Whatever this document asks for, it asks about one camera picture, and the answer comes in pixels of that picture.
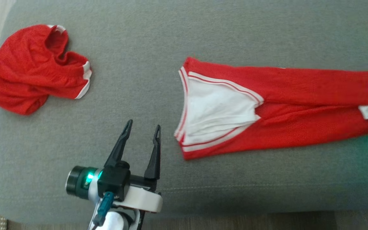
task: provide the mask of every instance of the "wooden floor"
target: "wooden floor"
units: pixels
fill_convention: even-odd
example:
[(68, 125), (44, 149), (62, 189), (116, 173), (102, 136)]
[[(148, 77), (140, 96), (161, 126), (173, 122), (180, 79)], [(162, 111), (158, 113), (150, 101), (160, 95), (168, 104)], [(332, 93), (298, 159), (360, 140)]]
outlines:
[[(0, 35), (6, 16), (15, 0), (0, 0)], [(9, 223), (10, 230), (78, 230), (85, 224), (29, 225)], [(289, 214), (245, 215), (236, 217), (193, 217), (154, 220), (144, 223), (152, 230), (368, 230), (368, 211), (319, 211)]]

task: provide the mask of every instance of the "gray fabric surface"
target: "gray fabric surface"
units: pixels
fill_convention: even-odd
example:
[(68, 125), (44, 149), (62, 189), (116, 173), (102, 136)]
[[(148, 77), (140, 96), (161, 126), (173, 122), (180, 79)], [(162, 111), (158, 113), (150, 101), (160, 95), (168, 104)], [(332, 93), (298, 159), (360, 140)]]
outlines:
[(86, 221), (92, 205), (66, 195), (75, 165), (100, 167), (128, 119), (124, 159), (141, 175), (162, 126), (161, 214), (368, 208), (368, 136), (310, 147), (185, 162), (173, 132), (187, 56), (254, 66), (368, 70), (368, 1), (18, 0), (3, 39), (38, 23), (68, 29), (93, 67), (88, 93), (50, 97), (22, 117), (0, 109), (0, 214), (14, 221)]

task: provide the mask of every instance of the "white inner fabric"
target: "white inner fabric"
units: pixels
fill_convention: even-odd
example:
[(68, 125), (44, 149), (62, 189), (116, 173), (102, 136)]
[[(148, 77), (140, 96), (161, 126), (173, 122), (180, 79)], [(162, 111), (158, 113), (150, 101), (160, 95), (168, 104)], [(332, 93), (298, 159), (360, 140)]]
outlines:
[[(221, 84), (221, 80), (217, 79), (216, 82), (209, 82), (199, 77), (187, 76), (185, 70), (180, 75), (183, 78), (184, 90), (187, 84), (186, 108), (184, 108), (187, 114), (183, 115), (185, 117), (182, 121), (183, 127), (178, 131), (185, 133), (183, 145), (200, 144), (196, 148), (202, 149), (219, 144), (260, 119), (255, 114), (255, 108), (261, 102), (252, 95), (248, 96), (245, 92), (237, 91), (237, 86), (238, 88), (241, 86), (230, 81)], [(211, 141), (213, 143), (206, 145), (206, 142)]]

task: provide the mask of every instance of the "clothing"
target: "clothing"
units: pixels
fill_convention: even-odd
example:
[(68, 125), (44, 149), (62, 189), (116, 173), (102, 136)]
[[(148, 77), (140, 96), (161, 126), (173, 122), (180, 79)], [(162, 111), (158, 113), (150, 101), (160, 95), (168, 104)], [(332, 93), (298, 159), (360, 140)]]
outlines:
[(368, 71), (231, 67), (187, 58), (175, 132), (184, 158), (368, 134)]
[(88, 59), (65, 52), (67, 31), (60, 25), (35, 25), (15, 32), (0, 48), (0, 106), (29, 115), (48, 95), (81, 98), (89, 89)]

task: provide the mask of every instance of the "gray couch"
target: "gray couch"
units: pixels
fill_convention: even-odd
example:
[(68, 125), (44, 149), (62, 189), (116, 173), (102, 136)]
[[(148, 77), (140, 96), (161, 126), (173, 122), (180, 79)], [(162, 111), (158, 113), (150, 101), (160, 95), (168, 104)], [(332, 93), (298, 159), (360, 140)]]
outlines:
[(230, 65), (368, 70), (368, 0), (18, 0), (3, 40), (34, 24), (68, 29), (94, 75), (80, 100), (50, 97), (24, 117), (0, 109), (0, 214), (86, 221), (65, 192), (75, 165), (100, 167), (128, 119), (124, 159), (141, 175), (162, 126), (158, 217), (368, 208), (368, 136), (184, 161), (173, 137), (187, 56)]

